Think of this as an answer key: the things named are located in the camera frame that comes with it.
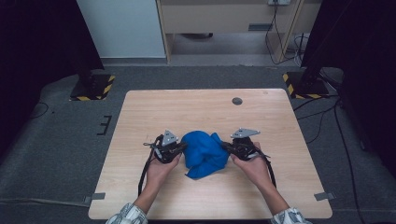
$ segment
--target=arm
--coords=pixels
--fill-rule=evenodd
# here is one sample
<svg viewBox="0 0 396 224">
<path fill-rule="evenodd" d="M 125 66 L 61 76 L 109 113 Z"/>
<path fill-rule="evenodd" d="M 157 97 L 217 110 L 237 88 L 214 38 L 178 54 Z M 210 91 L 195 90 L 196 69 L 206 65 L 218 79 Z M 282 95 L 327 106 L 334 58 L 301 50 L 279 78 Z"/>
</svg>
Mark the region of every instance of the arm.
<svg viewBox="0 0 396 224">
<path fill-rule="evenodd" d="M 151 161 L 147 171 L 146 186 L 142 190 L 142 193 L 133 204 L 125 204 L 120 212 L 111 217 L 106 224 L 148 223 L 146 214 L 154 203 L 158 192 L 160 192 L 166 177 L 177 166 L 180 156 L 181 154 L 167 164 L 162 164 L 160 161 L 154 159 L 153 156 L 153 161 Z"/>
<path fill-rule="evenodd" d="M 259 143 L 254 143 L 257 148 L 260 148 Z M 271 223 L 283 223 L 283 224 L 294 224 L 294 223 L 306 223 L 303 215 L 296 209 L 290 208 L 285 199 L 280 195 L 275 186 L 271 182 L 271 178 L 268 174 L 268 167 L 263 158 L 256 157 L 250 161 L 241 161 L 235 155 L 231 155 L 231 159 L 236 166 L 241 168 L 248 179 L 257 187 L 262 194 L 271 214 L 274 216 L 271 219 Z"/>
</svg>

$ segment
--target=small black circle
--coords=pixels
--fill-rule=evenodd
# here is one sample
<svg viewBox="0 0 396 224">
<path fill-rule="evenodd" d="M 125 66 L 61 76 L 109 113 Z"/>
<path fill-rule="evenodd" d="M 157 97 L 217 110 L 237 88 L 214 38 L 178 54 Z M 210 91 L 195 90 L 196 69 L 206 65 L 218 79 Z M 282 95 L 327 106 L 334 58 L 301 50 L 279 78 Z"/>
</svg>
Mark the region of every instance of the small black circle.
<svg viewBox="0 0 396 224">
<path fill-rule="evenodd" d="M 234 97 L 233 98 L 233 104 L 235 104 L 235 105 L 241 105 L 242 102 L 243 102 L 242 99 L 239 98 L 239 97 Z"/>
</svg>

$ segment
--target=hand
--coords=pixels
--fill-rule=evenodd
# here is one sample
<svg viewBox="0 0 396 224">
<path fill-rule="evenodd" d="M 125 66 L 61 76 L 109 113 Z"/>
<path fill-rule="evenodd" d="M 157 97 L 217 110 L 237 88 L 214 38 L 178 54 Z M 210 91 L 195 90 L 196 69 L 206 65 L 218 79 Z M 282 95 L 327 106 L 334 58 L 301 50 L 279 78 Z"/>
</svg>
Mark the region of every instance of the hand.
<svg viewBox="0 0 396 224">
<path fill-rule="evenodd" d="M 255 147 L 260 148 L 260 143 L 253 143 Z M 268 174 L 268 167 L 262 157 L 255 157 L 249 161 L 241 161 L 234 154 L 231 159 L 236 166 L 241 168 L 249 180 L 258 186 L 271 184 L 271 178 Z"/>
<path fill-rule="evenodd" d="M 151 158 L 153 161 L 151 161 L 147 171 L 146 185 L 160 188 L 166 177 L 168 177 L 170 172 L 177 166 L 180 156 L 181 154 L 177 155 L 171 162 L 164 164 L 155 159 L 153 155 Z"/>
</svg>

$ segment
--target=table top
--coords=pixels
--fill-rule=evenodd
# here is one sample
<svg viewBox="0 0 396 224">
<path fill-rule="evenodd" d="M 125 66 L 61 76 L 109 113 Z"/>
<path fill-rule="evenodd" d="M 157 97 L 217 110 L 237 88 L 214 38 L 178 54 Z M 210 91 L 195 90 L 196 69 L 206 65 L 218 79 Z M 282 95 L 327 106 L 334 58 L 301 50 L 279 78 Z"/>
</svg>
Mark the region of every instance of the table top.
<svg viewBox="0 0 396 224">
<path fill-rule="evenodd" d="M 233 98 L 242 100 L 233 104 Z M 93 200 L 92 219 L 108 219 L 137 197 L 137 186 L 156 137 L 170 130 L 179 139 L 192 131 L 217 133 L 222 141 L 239 128 L 271 157 L 277 189 L 305 217 L 328 218 L 323 192 L 290 100 L 281 89 L 129 91 L 107 152 Z M 260 219 L 272 217 L 263 197 L 229 158 L 226 167 L 202 179 L 185 176 L 184 156 L 166 179 L 148 219 Z"/>
</svg>

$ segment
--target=gray carpet floor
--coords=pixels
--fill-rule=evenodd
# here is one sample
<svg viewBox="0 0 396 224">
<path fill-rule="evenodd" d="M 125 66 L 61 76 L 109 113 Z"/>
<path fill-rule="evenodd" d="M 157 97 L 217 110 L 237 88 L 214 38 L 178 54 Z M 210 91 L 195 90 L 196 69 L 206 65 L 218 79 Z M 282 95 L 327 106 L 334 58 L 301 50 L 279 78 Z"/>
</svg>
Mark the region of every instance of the gray carpet floor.
<svg viewBox="0 0 396 224">
<path fill-rule="evenodd" d="M 78 81 L 66 77 L 42 91 L 40 104 L 0 167 L 0 198 L 37 198 L 82 203 L 91 196 L 99 179 L 112 134 L 125 96 L 130 90 L 282 88 L 282 75 L 297 67 L 265 66 L 128 66 L 108 67 L 114 76 L 109 95 L 102 101 L 74 102 L 69 95 Z M 295 108 L 307 100 L 290 99 Z M 301 118 L 331 108 L 337 97 L 316 100 L 296 111 Z M 374 152 L 361 149 L 346 111 L 337 106 L 353 168 L 356 194 L 365 223 L 396 220 L 396 180 Z M 106 135 L 105 116 L 112 116 Z M 314 223 L 361 223 L 346 150 L 333 111 L 299 119 L 333 215 Z M 90 220 L 89 208 L 38 203 L 0 203 L 0 223 L 105 223 Z M 205 223 L 226 223 L 206 221 Z M 227 223 L 248 223 L 227 221 Z"/>
</svg>

